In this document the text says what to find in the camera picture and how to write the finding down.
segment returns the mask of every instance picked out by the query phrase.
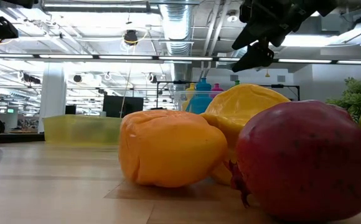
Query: computer screen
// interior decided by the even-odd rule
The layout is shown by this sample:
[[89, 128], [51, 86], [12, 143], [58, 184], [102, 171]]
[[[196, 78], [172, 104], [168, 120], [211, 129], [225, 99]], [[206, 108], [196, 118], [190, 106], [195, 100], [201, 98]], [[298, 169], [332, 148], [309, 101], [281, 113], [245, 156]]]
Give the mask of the computer screen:
[[[107, 117], [119, 118], [121, 115], [121, 105], [123, 104], [123, 96], [108, 96], [103, 100], [103, 111]], [[125, 97], [122, 117], [127, 114], [143, 110], [143, 98]]]
[[67, 105], [65, 114], [76, 114], [77, 106], [76, 105]]

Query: green plant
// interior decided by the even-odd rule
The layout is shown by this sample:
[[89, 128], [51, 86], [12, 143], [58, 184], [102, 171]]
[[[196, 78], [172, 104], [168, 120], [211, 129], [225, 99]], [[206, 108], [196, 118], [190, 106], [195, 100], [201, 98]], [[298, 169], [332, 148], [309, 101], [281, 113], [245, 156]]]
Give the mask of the green plant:
[[341, 99], [328, 99], [326, 103], [346, 109], [357, 122], [361, 115], [361, 80], [347, 78], [345, 84], [347, 90], [343, 92]]

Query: yellow translucent bin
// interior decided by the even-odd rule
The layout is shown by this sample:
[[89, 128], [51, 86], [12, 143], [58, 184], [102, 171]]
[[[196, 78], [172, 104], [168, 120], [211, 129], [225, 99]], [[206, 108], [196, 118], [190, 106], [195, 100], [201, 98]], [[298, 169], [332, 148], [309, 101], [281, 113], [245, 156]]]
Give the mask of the yellow translucent bin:
[[117, 145], [121, 120], [82, 115], [44, 118], [45, 141], [72, 146]]

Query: wooden surface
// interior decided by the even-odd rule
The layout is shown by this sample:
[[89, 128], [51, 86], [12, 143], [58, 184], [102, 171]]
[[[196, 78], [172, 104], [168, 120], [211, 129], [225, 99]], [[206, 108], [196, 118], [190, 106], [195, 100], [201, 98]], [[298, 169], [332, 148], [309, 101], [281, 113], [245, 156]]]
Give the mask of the wooden surface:
[[[0, 223], [275, 223], [237, 191], [203, 181], [182, 189], [124, 181], [116, 149], [0, 145]], [[335, 223], [361, 224], [361, 214]]]

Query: red pomegranate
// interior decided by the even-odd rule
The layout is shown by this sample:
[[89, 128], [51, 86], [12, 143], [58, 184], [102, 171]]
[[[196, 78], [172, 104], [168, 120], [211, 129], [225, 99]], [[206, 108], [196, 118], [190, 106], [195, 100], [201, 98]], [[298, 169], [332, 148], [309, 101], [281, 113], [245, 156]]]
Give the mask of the red pomegranate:
[[361, 129], [319, 101], [281, 103], [254, 116], [237, 143], [233, 187], [268, 214], [326, 222], [361, 212]]

